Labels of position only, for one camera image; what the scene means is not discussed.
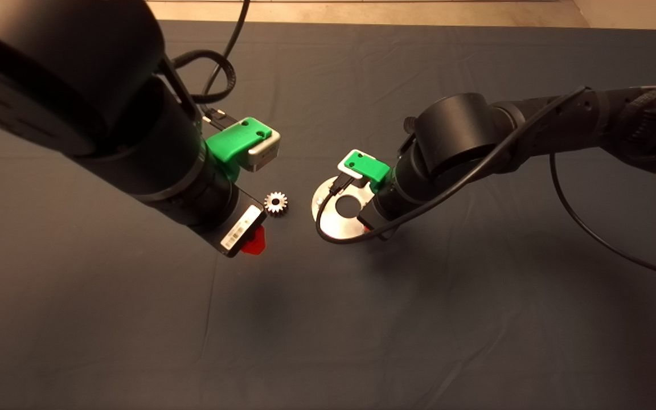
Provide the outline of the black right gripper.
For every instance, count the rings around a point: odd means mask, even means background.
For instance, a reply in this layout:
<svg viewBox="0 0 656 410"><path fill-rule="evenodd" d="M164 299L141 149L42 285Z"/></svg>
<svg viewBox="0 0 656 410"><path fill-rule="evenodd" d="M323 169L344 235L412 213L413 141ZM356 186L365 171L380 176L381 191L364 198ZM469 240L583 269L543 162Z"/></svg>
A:
<svg viewBox="0 0 656 410"><path fill-rule="evenodd" d="M358 221L364 233L378 230L416 208L416 203L394 182L387 182L362 208Z"/></svg>

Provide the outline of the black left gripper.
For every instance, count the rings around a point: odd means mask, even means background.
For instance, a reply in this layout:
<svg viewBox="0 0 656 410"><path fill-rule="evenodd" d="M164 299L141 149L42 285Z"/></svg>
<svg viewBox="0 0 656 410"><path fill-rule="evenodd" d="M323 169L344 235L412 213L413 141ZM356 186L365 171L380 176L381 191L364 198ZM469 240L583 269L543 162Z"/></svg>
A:
<svg viewBox="0 0 656 410"><path fill-rule="evenodd" d="M200 191L194 185L179 199L180 223L222 255L231 259L239 253L265 252L265 208L236 185L215 181Z"/></svg>

